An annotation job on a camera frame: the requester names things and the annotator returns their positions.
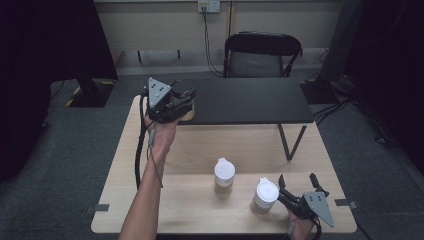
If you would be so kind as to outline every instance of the black tabletop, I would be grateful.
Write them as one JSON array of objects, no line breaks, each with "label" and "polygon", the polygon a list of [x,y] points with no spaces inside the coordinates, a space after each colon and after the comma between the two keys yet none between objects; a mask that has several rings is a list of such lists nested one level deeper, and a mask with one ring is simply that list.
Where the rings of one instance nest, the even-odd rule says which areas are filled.
[{"label": "black tabletop", "polygon": [[175,85],[190,86],[196,88],[195,115],[184,125],[314,121],[299,82],[291,78],[181,79]]}]

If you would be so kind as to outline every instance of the power outlet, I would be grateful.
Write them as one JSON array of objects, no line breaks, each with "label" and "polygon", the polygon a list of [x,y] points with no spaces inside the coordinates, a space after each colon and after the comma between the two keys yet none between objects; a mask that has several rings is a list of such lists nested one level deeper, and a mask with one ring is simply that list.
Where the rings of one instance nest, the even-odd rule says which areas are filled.
[{"label": "power outlet", "polygon": [[217,13],[221,10],[220,0],[209,0],[208,12]]},{"label": "power outlet", "polygon": [[209,0],[197,1],[197,11],[200,13],[209,12]]}]

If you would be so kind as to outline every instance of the wooden table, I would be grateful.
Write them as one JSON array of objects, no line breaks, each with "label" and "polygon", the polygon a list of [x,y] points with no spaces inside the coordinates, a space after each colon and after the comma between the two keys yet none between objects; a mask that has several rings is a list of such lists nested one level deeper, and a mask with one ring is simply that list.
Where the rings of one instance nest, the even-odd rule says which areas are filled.
[{"label": "wooden table", "polygon": [[[99,204],[92,230],[118,233],[136,193],[134,156],[140,132],[139,97],[134,99]],[[294,144],[303,125],[284,124],[288,144]],[[141,168],[146,163],[142,154]],[[230,195],[214,191],[213,168],[225,157],[236,167]],[[162,234],[280,234],[287,232],[288,213],[276,202],[270,213],[258,217],[250,210],[261,177],[277,184],[284,174],[286,189],[296,196],[315,190],[309,174],[317,175],[330,192],[328,202],[335,227],[323,223],[323,232],[349,233],[356,224],[348,206],[336,206],[344,193],[315,123],[309,124],[297,153],[287,161],[275,124],[178,126],[163,178],[158,233]]]}]

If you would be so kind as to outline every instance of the forearm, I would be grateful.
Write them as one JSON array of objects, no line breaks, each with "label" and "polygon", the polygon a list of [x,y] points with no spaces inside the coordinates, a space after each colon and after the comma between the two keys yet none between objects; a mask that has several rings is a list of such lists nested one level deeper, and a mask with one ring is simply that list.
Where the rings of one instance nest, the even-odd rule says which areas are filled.
[{"label": "forearm", "polygon": [[125,218],[119,239],[155,239],[158,225],[161,180],[168,147],[155,144],[137,194]]}]

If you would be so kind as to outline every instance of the chair backrest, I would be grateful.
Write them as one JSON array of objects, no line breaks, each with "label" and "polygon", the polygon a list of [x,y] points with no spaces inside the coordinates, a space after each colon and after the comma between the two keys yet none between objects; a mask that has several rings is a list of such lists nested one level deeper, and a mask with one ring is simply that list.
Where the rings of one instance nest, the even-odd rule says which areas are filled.
[{"label": "chair backrest", "polygon": [[[239,32],[225,42],[224,77],[288,77],[300,42],[289,35]],[[282,56],[291,56],[283,67]]]}]

